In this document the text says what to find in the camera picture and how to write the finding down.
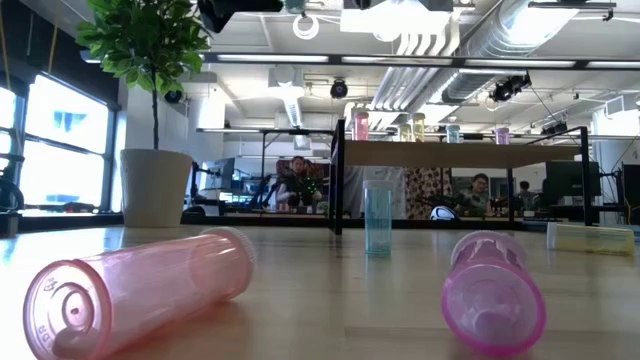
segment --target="ceiling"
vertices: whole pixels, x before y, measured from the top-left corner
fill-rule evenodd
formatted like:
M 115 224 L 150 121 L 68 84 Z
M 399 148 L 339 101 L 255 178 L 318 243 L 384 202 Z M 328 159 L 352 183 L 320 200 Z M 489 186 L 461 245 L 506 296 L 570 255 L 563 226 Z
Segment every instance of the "ceiling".
M 82 19 L 91 19 L 85 0 L 22 0 L 43 17 L 55 19 L 60 14 L 60 27 L 75 33 L 75 25 Z M 617 0 L 617 18 L 640 19 L 640 1 Z M 496 0 L 475 0 L 476 10 L 463 13 L 461 33 L 490 9 Z M 339 12 L 326 10 L 323 15 L 335 16 Z M 584 14 L 600 16 L 602 12 Z M 378 41 L 371 34 L 341 33 L 340 26 L 320 21 L 320 31 L 312 40 L 302 40 L 293 34 L 292 16 L 278 14 L 260 18 L 255 15 L 236 14 L 222 34 L 211 40 L 212 50 L 218 52 L 277 52 L 277 53 L 342 53 L 342 54 L 390 54 L 395 53 L 399 42 Z M 333 22 L 339 19 L 329 18 Z M 612 20 L 573 20 L 554 38 L 540 47 L 533 56 L 539 57 L 640 57 L 637 34 L 640 23 Z M 383 67 L 331 67 L 303 66 L 306 96 L 300 100 L 303 112 L 343 114 L 347 101 L 332 100 L 329 89 L 334 78 L 345 78 L 349 85 L 349 97 L 373 97 L 387 68 Z M 279 99 L 264 97 L 269 66 L 266 65 L 207 65 L 205 71 L 215 72 L 234 99 L 239 111 L 233 114 L 232 124 L 242 126 L 251 118 L 272 118 L 284 112 Z M 640 90 L 640 72 L 576 72 L 532 71 L 533 88 L 551 112 L 570 109 L 570 125 L 588 124 L 590 109 L 601 106 L 602 100 L 612 98 L 623 90 Z M 549 111 L 531 91 L 525 91 L 507 104 L 494 104 L 481 92 L 470 100 L 476 106 L 464 106 L 453 115 L 464 131 L 490 130 L 509 126 L 512 131 L 525 131 L 534 123 L 540 126 Z

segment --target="woman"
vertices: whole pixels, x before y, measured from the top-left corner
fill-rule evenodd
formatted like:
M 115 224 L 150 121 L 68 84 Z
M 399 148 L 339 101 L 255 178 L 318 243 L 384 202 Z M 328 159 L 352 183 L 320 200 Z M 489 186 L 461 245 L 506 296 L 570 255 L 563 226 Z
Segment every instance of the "woman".
M 277 202 L 298 206 L 302 200 L 304 206 L 309 206 L 313 200 L 322 199 L 322 194 L 315 190 L 315 186 L 312 186 L 315 185 L 313 181 L 308 179 L 307 167 L 308 165 L 302 156 L 295 156 L 291 159 L 292 172 L 279 179 L 281 185 L 276 197 Z
M 485 174 L 477 174 L 473 177 L 471 187 L 458 193 L 458 206 L 456 212 L 470 216 L 492 216 L 491 203 L 489 201 L 489 177 Z

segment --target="table surface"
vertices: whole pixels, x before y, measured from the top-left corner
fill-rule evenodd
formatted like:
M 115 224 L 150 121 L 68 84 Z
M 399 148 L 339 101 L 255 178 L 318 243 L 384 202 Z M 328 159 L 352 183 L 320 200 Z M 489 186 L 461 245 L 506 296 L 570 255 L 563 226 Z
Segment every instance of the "table surface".
M 197 235 L 202 227 L 86 229 L 0 240 L 0 358 L 31 360 L 23 296 L 47 263 Z M 390 258 L 366 257 L 364 232 L 241 228 L 257 250 L 248 291 L 150 343 L 109 359 L 489 359 L 461 344 L 440 313 L 456 241 L 467 231 L 394 230 Z M 549 252 L 515 233 L 544 293 L 541 341 L 518 359 L 640 358 L 638 259 Z
M 507 169 L 571 160 L 578 146 L 345 141 L 345 165 Z

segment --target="pink plastic cup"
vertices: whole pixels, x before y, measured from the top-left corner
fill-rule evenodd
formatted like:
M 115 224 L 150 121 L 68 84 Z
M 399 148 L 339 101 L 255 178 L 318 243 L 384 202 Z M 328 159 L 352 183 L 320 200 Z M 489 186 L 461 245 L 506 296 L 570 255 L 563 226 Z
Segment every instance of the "pink plastic cup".
M 34 278 L 24 331 L 39 360 L 102 359 L 244 292 L 255 253 L 232 228 L 56 261 Z
M 546 310 L 525 261 L 524 249 L 505 234 L 478 231 L 458 242 L 442 314 L 462 341 L 489 355 L 515 355 L 540 339 Z

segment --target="purple plastic cup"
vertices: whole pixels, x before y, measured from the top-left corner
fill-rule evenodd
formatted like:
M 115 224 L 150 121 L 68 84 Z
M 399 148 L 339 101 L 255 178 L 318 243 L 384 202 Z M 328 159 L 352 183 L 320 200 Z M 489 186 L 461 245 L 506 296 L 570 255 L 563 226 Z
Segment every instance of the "purple plastic cup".
M 505 234 L 478 231 L 458 242 L 442 292 L 442 314 L 456 336 L 489 355 L 515 355 L 540 339 L 546 310 L 525 261 Z

